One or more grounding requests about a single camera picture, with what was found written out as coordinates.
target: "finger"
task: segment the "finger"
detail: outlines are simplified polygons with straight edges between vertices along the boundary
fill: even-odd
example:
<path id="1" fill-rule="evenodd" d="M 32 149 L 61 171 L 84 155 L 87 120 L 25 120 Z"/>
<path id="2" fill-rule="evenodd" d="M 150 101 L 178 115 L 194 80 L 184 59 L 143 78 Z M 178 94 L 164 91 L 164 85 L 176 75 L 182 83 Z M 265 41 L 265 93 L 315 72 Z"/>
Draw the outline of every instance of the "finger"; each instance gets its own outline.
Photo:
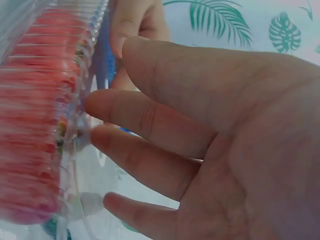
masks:
<path id="1" fill-rule="evenodd" d="M 176 240 L 176 211 L 108 193 L 104 206 L 117 218 L 153 240 Z"/>
<path id="2" fill-rule="evenodd" d="M 120 129 L 98 126 L 92 143 L 143 185 L 179 201 L 201 162 L 158 148 Z"/>
<path id="3" fill-rule="evenodd" d="M 186 47 L 140 37 L 128 38 L 122 53 L 128 75 L 143 93 L 227 133 L 307 74 L 306 63 L 284 54 Z"/>
<path id="4" fill-rule="evenodd" d="M 126 69 L 122 67 L 117 71 L 110 85 L 110 89 L 122 89 L 122 90 L 133 91 L 137 88 L 131 81 L 130 77 L 128 76 Z"/>
<path id="5" fill-rule="evenodd" d="M 151 40 L 170 40 L 170 31 L 161 0 L 156 0 L 154 7 L 145 15 L 140 26 L 139 36 Z"/>
<path id="6" fill-rule="evenodd" d="M 151 0 L 118 0 L 115 6 L 110 32 L 110 46 L 118 58 L 126 37 L 137 36 Z"/>
<path id="7" fill-rule="evenodd" d="M 202 159 L 215 137 L 208 127 L 141 92 L 98 90 L 89 95 L 85 107 L 95 118 L 129 129 L 160 148 L 191 158 Z"/>

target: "hand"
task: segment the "hand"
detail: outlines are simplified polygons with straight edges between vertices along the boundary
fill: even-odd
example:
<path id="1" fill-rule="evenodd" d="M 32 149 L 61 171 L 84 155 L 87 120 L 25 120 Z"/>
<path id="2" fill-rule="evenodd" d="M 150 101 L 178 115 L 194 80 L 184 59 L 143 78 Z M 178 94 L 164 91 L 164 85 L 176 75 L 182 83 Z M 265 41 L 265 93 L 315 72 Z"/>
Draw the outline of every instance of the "hand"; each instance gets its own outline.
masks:
<path id="1" fill-rule="evenodd" d="M 162 0 L 113 0 L 114 14 L 110 31 L 110 46 L 117 59 L 117 75 L 111 88 L 134 90 L 122 63 L 122 47 L 129 36 L 168 41 L 169 29 Z"/>
<path id="2" fill-rule="evenodd" d="M 275 53 L 129 38 L 142 91 L 99 90 L 92 143 L 179 208 L 108 193 L 105 207 L 154 240 L 320 239 L 320 69 Z"/>

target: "green palm leaf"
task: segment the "green palm leaf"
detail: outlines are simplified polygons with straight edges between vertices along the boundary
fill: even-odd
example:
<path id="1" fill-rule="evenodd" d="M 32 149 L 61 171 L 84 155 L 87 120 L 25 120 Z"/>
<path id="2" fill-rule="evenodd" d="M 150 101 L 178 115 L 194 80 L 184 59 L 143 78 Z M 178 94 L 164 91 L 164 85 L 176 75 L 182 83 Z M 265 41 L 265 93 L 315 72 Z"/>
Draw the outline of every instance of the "green palm leaf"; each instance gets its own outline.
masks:
<path id="1" fill-rule="evenodd" d="M 250 47 L 250 28 L 242 14 L 236 9 L 241 5 L 231 0 L 169 0 L 164 4 L 191 3 L 189 14 L 194 31 L 212 33 L 218 39 L 227 35 L 228 42 Z"/>
<path id="2" fill-rule="evenodd" d="M 121 221 L 121 223 L 126 229 L 128 229 L 128 230 L 130 230 L 132 232 L 135 232 L 135 233 L 139 233 L 137 230 L 135 230 L 133 227 L 131 227 L 128 224 L 126 224 L 124 221 Z"/>
<path id="3" fill-rule="evenodd" d="M 318 46 L 316 46 L 315 52 L 316 52 L 317 54 L 320 54 L 320 44 L 319 44 Z"/>
<path id="4" fill-rule="evenodd" d="M 294 25 L 286 12 L 282 12 L 271 20 L 269 38 L 279 53 L 297 50 L 301 45 L 301 32 Z"/>

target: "child's hand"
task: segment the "child's hand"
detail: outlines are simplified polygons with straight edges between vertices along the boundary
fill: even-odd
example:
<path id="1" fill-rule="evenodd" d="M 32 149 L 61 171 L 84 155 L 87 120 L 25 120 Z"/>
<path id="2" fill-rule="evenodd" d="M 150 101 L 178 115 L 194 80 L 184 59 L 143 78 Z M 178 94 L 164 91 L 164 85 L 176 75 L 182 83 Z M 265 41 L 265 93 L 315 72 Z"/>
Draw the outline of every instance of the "child's hand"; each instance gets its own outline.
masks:
<path id="1" fill-rule="evenodd" d="M 126 37 L 141 36 L 152 40 L 168 41 L 170 33 L 165 20 L 162 0 L 113 0 L 115 3 L 111 24 L 110 45 L 113 53 L 122 59 Z M 117 75 L 111 88 L 135 89 L 122 61 L 117 61 Z"/>

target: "leaf print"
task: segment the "leaf print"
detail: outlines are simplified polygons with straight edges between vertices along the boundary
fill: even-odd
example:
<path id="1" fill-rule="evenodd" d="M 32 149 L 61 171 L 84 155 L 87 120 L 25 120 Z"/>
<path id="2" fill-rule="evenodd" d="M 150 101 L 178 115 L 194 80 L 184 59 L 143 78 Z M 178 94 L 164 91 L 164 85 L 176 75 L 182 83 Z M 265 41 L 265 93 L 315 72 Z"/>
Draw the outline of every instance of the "leaf print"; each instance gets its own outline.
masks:
<path id="1" fill-rule="evenodd" d="M 132 231 L 132 232 L 135 232 L 135 233 L 139 233 L 137 230 L 135 230 L 133 227 L 131 227 L 131 226 L 129 226 L 128 224 L 126 224 L 125 222 L 121 222 L 122 223 L 122 225 L 126 228 L 126 229 L 128 229 L 128 230 L 130 230 L 130 231 Z"/>
<path id="2" fill-rule="evenodd" d="M 316 52 L 317 54 L 320 54 L 320 44 L 319 44 L 318 46 L 316 46 L 315 52 Z"/>
<path id="3" fill-rule="evenodd" d="M 173 3 L 191 3 L 189 8 L 192 30 L 212 33 L 217 39 L 227 35 L 228 42 L 249 48 L 252 34 L 237 7 L 231 0 L 169 0 L 164 5 Z"/>
<path id="4" fill-rule="evenodd" d="M 301 32 L 286 12 L 275 16 L 269 27 L 269 38 L 279 53 L 297 50 L 301 45 Z"/>
<path id="5" fill-rule="evenodd" d="M 314 20 L 314 15 L 313 15 L 313 11 L 312 11 L 312 7 L 309 1 L 307 1 L 308 5 L 309 5 L 309 9 L 303 6 L 300 6 L 299 8 L 302 10 L 305 10 L 308 13 L 308 16 L 310 18 L 311 21 Z"/>

